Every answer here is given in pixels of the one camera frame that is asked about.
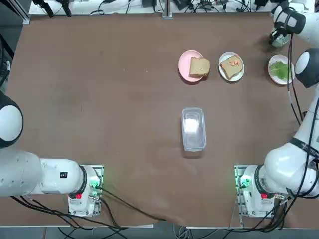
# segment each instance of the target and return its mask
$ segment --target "brown table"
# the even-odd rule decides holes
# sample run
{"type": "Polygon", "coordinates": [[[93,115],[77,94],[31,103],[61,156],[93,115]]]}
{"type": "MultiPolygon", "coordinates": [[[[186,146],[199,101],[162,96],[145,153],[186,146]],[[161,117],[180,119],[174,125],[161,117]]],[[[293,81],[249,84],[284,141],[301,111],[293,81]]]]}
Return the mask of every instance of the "brown table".
{"type": "MultiPolygon", "coordinates": [[[[298,129],[287,90],[267,76],[268,13],[35,17],[24,26],[7,94],[24,113],[15,147],[40,157],[104,164],[105,186],[139,208],[170,222],[228,227],[235,200],[234,165],[262,164],[271,149],[298,129]],[[211,62],[207,80],[186,84],[177,61],[196,49],[211,62]],[[217,63],[238,53],[245,74],[221,79],[217,63]],[[185,158],[180,116],[201,107],[207,145],[201,158],[185,158]]],[[[307,45],[295,37],[294,61],[307,45]]],[[[313,89],[296,82],[303,110],[313,89]]],[[[65,196],[39,196],[66,209],[65,196]]],[[[107,199],[121,225],[154,221],[107,199]]],[[[1,225],[63,225],[1,198],[1,225]]],[[[297,200],[287,227],[318,228],[317,200],[297,200]]],[[[106,211],[98,218],[109,222],[106,211]]],[[[238,209],[233,227],[239,226],[238,209]]]]}

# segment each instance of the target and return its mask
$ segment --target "pink plate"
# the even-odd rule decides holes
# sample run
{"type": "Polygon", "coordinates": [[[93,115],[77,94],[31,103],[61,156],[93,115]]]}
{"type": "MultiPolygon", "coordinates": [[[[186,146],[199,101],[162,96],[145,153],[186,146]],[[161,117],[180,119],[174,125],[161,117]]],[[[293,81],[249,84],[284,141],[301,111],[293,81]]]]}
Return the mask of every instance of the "pink plate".
{"type": "Polygon", "coordinates": [[[189,74],[189,68],[190,68],[190,60],[192,57],[203,57],[198,51],[194,50],[188,50],[185,51],[179,58],[178,61],[178,70],[183,76],[183,78],[187,81],[195,82],[199,81],[202,77],[190,77],[189,74]]]}

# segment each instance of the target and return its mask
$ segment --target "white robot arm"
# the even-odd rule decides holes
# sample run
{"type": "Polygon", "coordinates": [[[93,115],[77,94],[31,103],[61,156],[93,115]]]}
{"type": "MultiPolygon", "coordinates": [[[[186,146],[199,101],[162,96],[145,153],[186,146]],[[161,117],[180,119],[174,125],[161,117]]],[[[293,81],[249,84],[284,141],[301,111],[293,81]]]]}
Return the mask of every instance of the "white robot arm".
{"type": "MultiPolygon", "coordinates": [[[[311,12],[314,1],[300,3],[284,1],[273,11],[275,28],[281,33],[295,34],[306,42],[319,47],[319,13],[311,12]]],[[[241,177],[240,184],[246,201],[248,216],[264,217],[274,207],[274,195],[298,192],[307,168],[301,194],[319,196],[317,163],[319,158],[319,123],[315,121],[309,163],[306,165],[309,136],[319,98],[319,49],[306,50],[296,62],[296,78],[306,88],[314,86],[315,97],[296,135],[285,145],[271,150],[264,165],[250,165],[241,177]]]]}
{"type": "Polygon", "coordinates": [[[45,159],[10,148],[20,137],[23,116],[19,106],[0,91],[0,197],[68,194],[69,213],[100,214],[98,201],[103,166],[79,166],[68,159],[45,159]]]}

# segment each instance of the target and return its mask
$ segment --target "white plate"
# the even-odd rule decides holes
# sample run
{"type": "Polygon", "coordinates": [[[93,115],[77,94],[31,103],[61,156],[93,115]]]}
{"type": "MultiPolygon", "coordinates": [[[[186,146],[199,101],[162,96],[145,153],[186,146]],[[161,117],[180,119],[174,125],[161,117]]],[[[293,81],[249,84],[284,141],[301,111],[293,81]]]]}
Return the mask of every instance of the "white plate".
{"type": "MultiPolygon", "coordinates": [[[[277,76],[273,76],[270,72],[270,65],[271,64],[274,64],[276,61],[281,61],[285,64],[288,64],[288,58],[287,56],[283,56],[283,55],[274,55],[272,58],[270,58],[269,62],[268,62],[268,73],[271,77],[271,79],[276,82],[277,84],[279,85],[286,85],[287,84],[287,81],[285,80],[281,80],[279,79],[277,76]]],[[[292,70],[293,70],[293,79],[295,78],[295,66],[293,65],[293,63],[291,63],[291,67],[292,67],[292,70]]]]}
{"type": "Polygon", "coordinates": [[[245,66],[244,66],[243,60],[240,57],[239,57],[239,59],[240,59],[241,63],[243,64],[243,70],[238,75],[233,76],[230,80],[226,77],[223,69],[221,68],[220,63],[223,62],[224,60],[227,60],[229,57],[232,57],[234,55],[236,55],[236,53],[234,53],[234,52],[231,52],[231,51],[225,52],[224,54],[221,55],[221,57],[219,58],[219,61],[218,61],[219,72],[226,81],[231,81],[231,82],[239,81],[244,75],[245,66]]]}

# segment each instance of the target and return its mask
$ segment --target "plate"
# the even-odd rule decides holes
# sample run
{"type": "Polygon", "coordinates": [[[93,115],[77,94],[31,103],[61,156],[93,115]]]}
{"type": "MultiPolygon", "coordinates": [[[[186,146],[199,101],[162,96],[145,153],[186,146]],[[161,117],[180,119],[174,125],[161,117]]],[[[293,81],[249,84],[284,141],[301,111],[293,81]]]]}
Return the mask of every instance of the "plate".
{"type": "MultiPolygon", "coordinates": [[[[288,64],[288,58],[287,58],[287,56],[283,56],[283,55],[274,55],[272,58],[270,58],[270,60],[268,62],[268,73],[269,73],[271,79],[279,85],[286,85],[287,81],[279,79],[277,76],[273,76],[270,72],[270,65],[274,64],[276,61],[281,61],[285,64],[288,64]]],[[[291,64],[292,64],[291,67],[293,70],[293,79],[294,79],[295,78],[295,66],[293,65],[293,63],[291,63],[291,64]]]]}
{"type": "Polygon", "coordinates": [[[203,77],[189,76],[190,61],[191,61],[192,57],[199,58],[199,57],[203,57],[203,56],[198,51],[194,51],[194,50],[185,51],[179,58],[178,70],[179,70],[181,76],[183,76],[183,78],[185,80],[190,81],[190,82],[196,82],[196,81],[199,81],[203,77]]]}
{"type": "Polygon", "coordinates": [[[245,66],[244,66],[244,62],[243,60],[241,59],[241,57],[239,56],[239,59],[241,61],[241,63],[243,64],[243,70],[237,74],[236,76],[233,76],[232,78],[230,78],[230,80],[226,77],[225,75],[225,72],[223,71],[223,69],[221,68],[220,66],[220,63],[222,63],[224,60],[227,60],[229,57],[232,57],[236,55],[236,53],[234,52],[231,52],[231,51],[228,51],[228,52],[225,52],[224,54],[221,55],[221,57],[219,58],[219,61],[218,61],[218,69],[219,69],[219,73],[221,74],[221,76],[226,80],[226,81],[230,81],[230,82],[236,82],[236,81],[239,81],[243,75],[244,75],[244,70],[245,70],[245,66]]]}

